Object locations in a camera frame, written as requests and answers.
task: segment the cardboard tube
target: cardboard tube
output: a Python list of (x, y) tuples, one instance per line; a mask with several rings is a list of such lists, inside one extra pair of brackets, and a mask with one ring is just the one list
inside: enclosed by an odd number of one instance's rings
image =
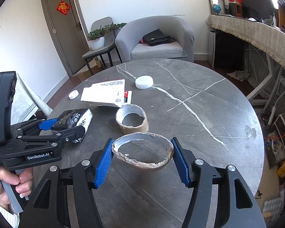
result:
[[(118, 149), (122, 145), (130, 141), (138, 141), (138, 140), (148, 140), (156, 144), (164, 145), (167, 148), (167, 150), (169, 148), (167, 157), (159, 163), (144, 163), (144, 162), (137, 161), (135, 159), (129, 159), (128, 158), (129, 154), (124, 155), (118, 151)], [(125, 163), (129, 164), (131, 167), (135, 169), (143, 170), (143, 171), (156, 171), (156, 170), (160, 170), (164, 168), (169, 163), (174, 153), (174, 147), (171, 141), (169, 141), (167, 138), (161, 135), (157, 135), (153, 133), (137, 132), (133, 134), (124, 135), (118, 138), (116, 141), (114, 141), (114, 143), (112, 144), (112, 152), (118, 159), (120, 159), (121, 161), (124, 161)]]
[[(143, 122), (139, 126), (135, 126), (135, 127), (126, 126), (122, 124), (122, 121), (124, 120), (124, 118), (127, 115), (133, 114), (133, 113), (143, 117), (144, 118)], [(141, 107), (135, 104), (127, 104), (119, 108), (118, 111), (116, 112), (116, 122), (120, 126), (123, 133), (126, 135), (132, 134), (135, 132), (148, 132), (149, 130), (149, 124), (148, 124), (146, 113)]]

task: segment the door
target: door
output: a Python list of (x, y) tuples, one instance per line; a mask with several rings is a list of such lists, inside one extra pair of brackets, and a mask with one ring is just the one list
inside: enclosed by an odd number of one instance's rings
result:
[[(70, 5), (66, 15), (56, 10), (61, 1)], [(85, 66), (86, 63), (81, 56), (89, 51), (74, 0), (46, 0), (46, 6), (53, 28), (54, 45), (66, 72), (71, 77)]]

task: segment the speaker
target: speaker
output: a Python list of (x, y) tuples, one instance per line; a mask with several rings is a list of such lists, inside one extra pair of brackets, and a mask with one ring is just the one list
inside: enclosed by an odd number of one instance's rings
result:
[(243, 18), (242, 5), (236, 3), (229, 3), (229, 11), (232, 16)]

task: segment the white round lid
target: white round lid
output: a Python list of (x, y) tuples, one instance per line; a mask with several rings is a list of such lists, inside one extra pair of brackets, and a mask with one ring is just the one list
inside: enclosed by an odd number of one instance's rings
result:
[(74, 99), (78, 96), (78, 94), (79, 94), (79, 92), (77, 90), (74, 90), (74, 91), (70, 92), (69, 98)]
[(147, 89), (149, 87), (152, 87), (153, 78), (151, 76), (148, 76), (148, 75), (138, 77), (135, 80), (135, 85), (138, 89)]

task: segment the computer monitor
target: computer monitor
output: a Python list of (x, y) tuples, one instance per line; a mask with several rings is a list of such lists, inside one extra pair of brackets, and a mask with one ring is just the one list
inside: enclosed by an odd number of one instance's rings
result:
[(278, 10), (274, 8), (272, 0), (242, 0), (243, 17), (270, 19), (270, 16), (277, 17)]

